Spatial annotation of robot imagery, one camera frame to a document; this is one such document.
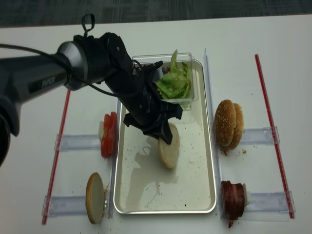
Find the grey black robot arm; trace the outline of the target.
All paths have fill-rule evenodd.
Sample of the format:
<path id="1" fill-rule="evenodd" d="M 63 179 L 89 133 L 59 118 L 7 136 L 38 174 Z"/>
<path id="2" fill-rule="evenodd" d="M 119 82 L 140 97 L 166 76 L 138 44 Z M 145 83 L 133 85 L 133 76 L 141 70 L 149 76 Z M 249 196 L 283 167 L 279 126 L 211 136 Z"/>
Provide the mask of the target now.
<path id="1" fill-rule="evenodd" d="M 168 120 L 181 118 L 179 104 L 161 100 L 152 81 L 162 61 L 141 65 L 131 59 L 121 37 L 106 33 L 100 38 L 76 35 L 49 55 L 32 50 L 30 57 L 0 61 L 0 158 L 5 160 L 10 137 L 20 132 L 21 105 L 60 86 L 70 91 L 85 86 L 97 89 L 105 82 L 109 95 L 128 110 L 127 126 L 143 134 L 172 142 Z"/>

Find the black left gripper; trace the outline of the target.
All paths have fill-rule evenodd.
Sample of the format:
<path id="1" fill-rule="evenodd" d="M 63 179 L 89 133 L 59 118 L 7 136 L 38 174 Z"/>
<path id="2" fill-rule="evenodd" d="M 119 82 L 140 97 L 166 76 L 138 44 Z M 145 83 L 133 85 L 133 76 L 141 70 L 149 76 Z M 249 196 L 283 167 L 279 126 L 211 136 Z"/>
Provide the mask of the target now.
<path id="1" fill-rule="evenodd" d="M 182 108 L 179 104 L 161 100 L 152 88 L 152 78 L 163 62 L 142 66 L 129 57 L 121 37 L 114 33 L 105 33 L 100 42 L 109 58 L 104 69 L 104 81 L 129 112 L 124 124 L 171 144 L 173 135 L 168 120 L 173 117 L 180 119 Z"/>

